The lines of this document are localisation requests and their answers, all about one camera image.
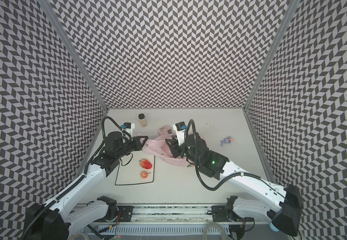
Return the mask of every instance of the white table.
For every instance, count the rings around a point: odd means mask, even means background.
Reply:
[[[141,127],[138,115],[145,114],[148,126]],[[266,179],[251,133],[242,109],[111,109],[108,116],[118,124],[135,123],[133,135],[141,134],[154,139],[163,125],[172,125],[193,119],[196,131],[205,137],[210,150],[218,152],[243,169]],[[105,122],[106,134],[118,130],[110,120]],[[223,147],[221,140],[227,136],[234,138]],[[93,152],[103,138],[100,134],[95,141]],[[154,182],[140,185],[115,186],[117,169],[85,195],[80,203],[87,203],[100,196],[108,196],[121,204],[222,204],[227,197],[236,195],[245,199],[255,199],[229,182],[218,190],[205,189],[197,179],[194,167],[176,167],[156,158]],[[209,186],[218,180],[202,175]]]

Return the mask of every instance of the black and white geometric wallpaper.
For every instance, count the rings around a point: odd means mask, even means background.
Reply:
[[[73,179],[104,110],[35,0],[0,0],[0,239]]]
[[[307,239],[347,240],[347,0],[303,0],[249,114]]]
[[[243,107],[289,0],[50,0],[111,108]]]

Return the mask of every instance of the pink bag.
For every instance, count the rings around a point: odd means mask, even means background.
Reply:
[[[165,142],[165,139],[167,138],[172,139],[172,135],[176,134],[163,134],[158,136],[154,140],[148,139],[145,145],[143,146],[143,152],[145,152],[146,154],[160,157],[161,160],[168,164],[186,167],[189,165],[186,158],[173,158],[171,150]]]

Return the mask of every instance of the toy figurine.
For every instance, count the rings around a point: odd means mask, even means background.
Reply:
[[[228,136],[221,141],[221,146],[224,146],[224,144],[231,143],[231,142],[233,142],[233,138],[231,136]]]

